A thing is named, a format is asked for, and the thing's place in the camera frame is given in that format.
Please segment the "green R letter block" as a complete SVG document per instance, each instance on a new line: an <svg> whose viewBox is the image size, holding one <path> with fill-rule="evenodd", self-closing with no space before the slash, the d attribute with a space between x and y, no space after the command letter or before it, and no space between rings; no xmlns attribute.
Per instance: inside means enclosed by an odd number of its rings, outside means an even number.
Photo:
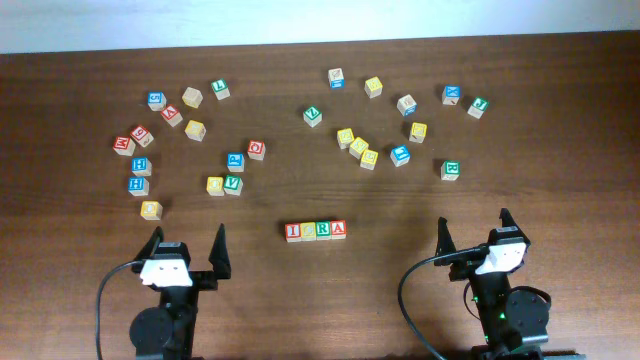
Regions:
<svg viewBox="0 0 640 360"><path fill-rule="evenodd" d="M331 240L331 222L330 221L318 221L315 223L316 239Z"/></svg>

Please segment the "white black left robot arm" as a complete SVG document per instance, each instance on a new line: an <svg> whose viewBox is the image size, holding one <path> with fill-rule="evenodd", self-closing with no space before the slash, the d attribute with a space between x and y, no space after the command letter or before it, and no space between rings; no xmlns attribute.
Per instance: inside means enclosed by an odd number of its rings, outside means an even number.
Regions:
<svg viewBox="0 0 640 360"><path fill-rule="evenodd" d="M159 303L142 310L131 322L129 337L137 359L190 359L198 315L199 294L216 291L231 278L225 226L218 227L208 262L210 270L192 270L188 246L167 242L157 227L134 258L132 271L160 295Z"/></svg>

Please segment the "yellow C letter block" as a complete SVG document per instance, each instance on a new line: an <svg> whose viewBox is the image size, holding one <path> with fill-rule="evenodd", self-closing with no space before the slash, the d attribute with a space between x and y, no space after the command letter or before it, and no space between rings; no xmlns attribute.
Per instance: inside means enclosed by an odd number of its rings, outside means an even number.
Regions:
<svg viewBox="0 0 640 360"><path fill-rule="evenodd" d="M301 223L300 238L302 241L315 241L317 239L316 223L315 222Z"/></svg>

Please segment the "red A letter block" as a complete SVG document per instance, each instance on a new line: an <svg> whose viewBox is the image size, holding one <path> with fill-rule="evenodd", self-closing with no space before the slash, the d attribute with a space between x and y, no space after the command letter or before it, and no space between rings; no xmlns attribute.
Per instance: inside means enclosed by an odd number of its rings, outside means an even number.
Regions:
<svg viewBox="0 0 640 360"><path fill-rule="evenodd" d="M331 239L345 239L347 236L347 226L345 220L334 220L330 222Z"/></svg>

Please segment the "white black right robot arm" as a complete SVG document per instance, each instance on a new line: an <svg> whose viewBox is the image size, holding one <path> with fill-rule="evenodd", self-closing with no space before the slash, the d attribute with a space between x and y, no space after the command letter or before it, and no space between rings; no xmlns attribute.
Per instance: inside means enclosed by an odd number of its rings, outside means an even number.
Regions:
<svg viewBox="0 0 640 360"><path fill-rule="evenodd" d="M447 220L438 219L437 266L450 269L452 282L465 281L473 294L486 344L472 349L476 359L584 359L575 351L545 352L552 305L548 293L530 286L513 287L509 275L524 265L531 245L508 209L500 212L501 226L486 242L458 250Z"/></svg>

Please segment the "red I letter block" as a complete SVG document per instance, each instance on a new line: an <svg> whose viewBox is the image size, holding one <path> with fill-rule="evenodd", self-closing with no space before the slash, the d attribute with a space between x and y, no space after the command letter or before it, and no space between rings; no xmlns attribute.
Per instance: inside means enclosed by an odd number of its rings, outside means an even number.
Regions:
<svg viewBox="0 0 640 360"><path fill-rule="evenodd" d="M289 243L301 241L301 227L299 223L285 225L285 239Z"/></svg>

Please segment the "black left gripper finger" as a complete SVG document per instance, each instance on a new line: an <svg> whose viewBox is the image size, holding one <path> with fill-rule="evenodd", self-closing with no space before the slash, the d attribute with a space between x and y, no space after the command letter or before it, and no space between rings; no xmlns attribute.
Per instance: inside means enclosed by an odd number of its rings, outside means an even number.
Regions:
<svg viewBox="0 0 640 360"><path fill-rule="evenodd" d="M158 245L163 241L164 241L163 230L160 226L157 226L152 232L147 243L141 248L141 250L134 257L134 260L142 261L142 260L150 259L154 255Z"/></svg>
<svg viewBox="0 0 640 360"><path fill-rule="evenodd" d="M226 244L224 224L219 225L208 261L212 265L212 271L217 279L231 278L232 269Z"/></svg>

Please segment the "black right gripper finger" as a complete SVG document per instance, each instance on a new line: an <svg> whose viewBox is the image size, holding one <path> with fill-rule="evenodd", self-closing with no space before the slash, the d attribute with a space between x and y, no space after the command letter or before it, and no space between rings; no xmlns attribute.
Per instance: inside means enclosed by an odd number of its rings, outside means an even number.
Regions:
<svg viewBox="0 0 640 360"><path fill-rule="evenodd" d="M501 220L501 226L497 229L498 233L521 233L522 230L517 225L516 221L512 217L510 211L507 208L500 210L499 219Z"/></svg>
<svg viewBox="0 0 640 360"><path fill-rule="evenodd" d="M448 229L448 221L440 217L437 222L437 244L435 256L440 260L451 260L451 255L456 252L453 239Z"/></svg>

